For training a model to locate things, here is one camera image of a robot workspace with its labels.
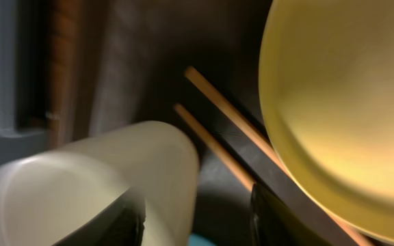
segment wooden stick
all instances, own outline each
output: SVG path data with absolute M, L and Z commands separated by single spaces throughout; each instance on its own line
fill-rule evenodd
M 246 134 L 288 177 L 289 172 L 276 155 L 269 141 L 219 93 L 214 86 L 208 82 L 194 67 L 188 67 L 185 76 L 213 103 L 220 109 L 244 134 Z M 354 228 L 344 223 L 333 215 L 328 216 L 360 246 L 373 246 L 373 244 L 358 233 Z
M 289 175 L 280 162 L 270 143 L 262 134 L 219 93 L 194 67 L 185 71 L 187 77 L 218 109 L 220 109 L 235 125 L 240 128 L 281 170 Z
M 238 178 L 238 180 L 252 191 L 254 179 L 244 168 L 221 146 L 218 141 L 182 106 L 175 105 L 176 112 L 187 122 L 189 127 L 201 138 L 205 144 L 222 160 L 229 170 Z

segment yellow plate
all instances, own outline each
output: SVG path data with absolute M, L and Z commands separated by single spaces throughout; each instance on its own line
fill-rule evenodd
M 368 182 L 366 185 L 371 186 L 363 190 L 357 186 L 358 183 L 344 180 L 352 177 L 337 178 L 338 174 L 331 174 L 329 170 L 334 166 L 319 163 L 316 156 L 299 141 L 299 136 L 290 127 L 291 122 L 283 114 L 285 108 L 281 100 L 287 90 L 296 90 L 296 83 L 308 83 L 308 79 L 317 73 L 334 73 L 329 78 L 344 77 L 345 70 L 350 67 L 353 74 L 357 74 L 354 72 L 356 69 L 372 69 L 373 72 L 369 70 L 371 73 L 381 74 L 380 79 L 389 76 L 384 75 L 384 71 L 391 70 L 389 68 L 394 60 L 383 69 L 383 63 L 371 66 L 372 62 L 390 57 L 394 59 L 394 39 L 389 38 L 384 29 L 394 36 L 394 1 L 275 0 L 263 35 L 259 91 L 270 139 L 298 186 L 327 212 L 371 236 L 394 242 L 393 192 L 388 191 L 383 196 L 380 194 L 382 189 L 375 189 L 375 185 Z M 388 53 L 385 51 L 381 57 L 375 57 L 378 54 L 376 51 L 383 51 L 385 47 L 390 48 L 391 52 L 387 50 Z M 290 79 L 297 81 L 288 87 L 283 86 L 283 83 L 293 82 Z M 330 83 L 333 82 L 341 83 L 338 79 L 331 79 Z M 379 88 L 383 89 L 383 85 L 386 81 L 379 82 Z M 299 117 L 302 120 L 303 116 L 294 115 L 294 119 Z M 355 178 L 363 175 L 354 172 Z M 390 180 L 386 179 L 378 186 L 387 188 L 387 182 Z

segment yellow bowl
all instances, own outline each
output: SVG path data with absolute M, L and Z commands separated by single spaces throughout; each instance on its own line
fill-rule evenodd
M 275 0 L 259 91 L 270 139 L 298 186 L 394 242 L 394 1 Z

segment blue object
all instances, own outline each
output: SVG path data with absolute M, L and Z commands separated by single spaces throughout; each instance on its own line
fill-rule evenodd
M 188 246 L 216 246 L 215 244 L 211 243 L 206 238 L 199 236 L 197 234 L 191 234 L 188 240 Z

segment wooden chopstick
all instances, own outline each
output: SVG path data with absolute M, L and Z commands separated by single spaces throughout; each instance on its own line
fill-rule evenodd
M 185 70 L 187 77 L 219 110 L 221 110 L 244 134 L 246 134 L 288 177 L 289 172 L 276 155 L 269 141 L 260 134 L 260 132 L 234 107 L 232 104 L 219 93 L 214 86 L 208 82 L 194 67 L 190 66 Z M 373 244 L 358 233 L 354 228 L 327 213 L 328 216 L 360 246 L 373 246 Z
M 206 145 L 222 160 L 235 177 L 249 191 L 252 191 L 254 179 L 244 168 L 221 146 L 218 141 L 209 133 L 182 105 L 174 106 L 176 112 L 187 122 L 189 127 L 201 138 Z

